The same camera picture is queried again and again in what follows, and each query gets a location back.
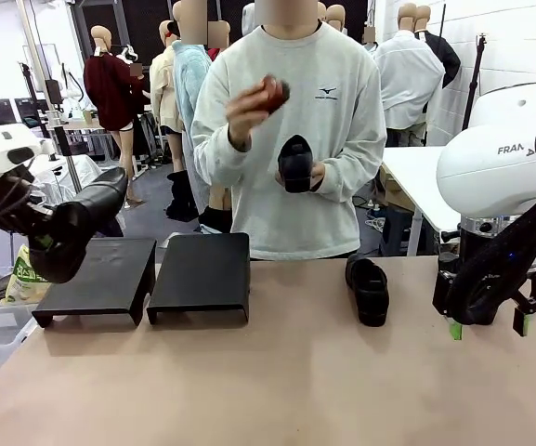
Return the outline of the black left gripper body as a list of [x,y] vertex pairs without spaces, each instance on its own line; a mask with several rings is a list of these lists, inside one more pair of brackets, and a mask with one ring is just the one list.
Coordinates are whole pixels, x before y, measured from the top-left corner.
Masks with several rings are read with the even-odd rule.
[[12,232],[41,230],[52,218],[53,208],[32,186],[16,190],[0,209],[0,229]]

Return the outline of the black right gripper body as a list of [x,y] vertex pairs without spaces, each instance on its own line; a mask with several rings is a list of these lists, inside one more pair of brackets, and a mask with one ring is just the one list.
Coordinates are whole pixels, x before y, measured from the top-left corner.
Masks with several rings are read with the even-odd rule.
[[535,258],[535,242],[504,230],[488,239],[461,267],[461,306],[498,307],[526,279]]

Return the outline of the person right hand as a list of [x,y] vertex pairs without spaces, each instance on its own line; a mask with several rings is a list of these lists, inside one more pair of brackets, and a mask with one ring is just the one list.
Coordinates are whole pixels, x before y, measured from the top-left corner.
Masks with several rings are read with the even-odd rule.
[[269,112],[263,109],[268,97],[265,83],[260,82],[243,90],[228,103],[226,108],[228,137],[235,150],[247,151],[245,146],[251,137],[252,129],[269,117]]

